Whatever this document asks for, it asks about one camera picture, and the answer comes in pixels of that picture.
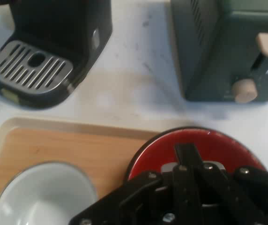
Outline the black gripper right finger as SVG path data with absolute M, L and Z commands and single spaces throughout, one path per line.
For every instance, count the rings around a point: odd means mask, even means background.
M 198 190 L 192 205 L 204 225 L 268 225 L 268 172 L 238 168 L 233 175 L 205 163 L 192 143 L 186 145 L 189 184 Z

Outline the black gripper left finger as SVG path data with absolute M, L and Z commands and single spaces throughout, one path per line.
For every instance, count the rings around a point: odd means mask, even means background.
M 146 171 L 73 217 L 71 225 L 172 225 L 191 221 L 187 182 L 189 143 L 175 146 L 178 165 L 170 172 Z

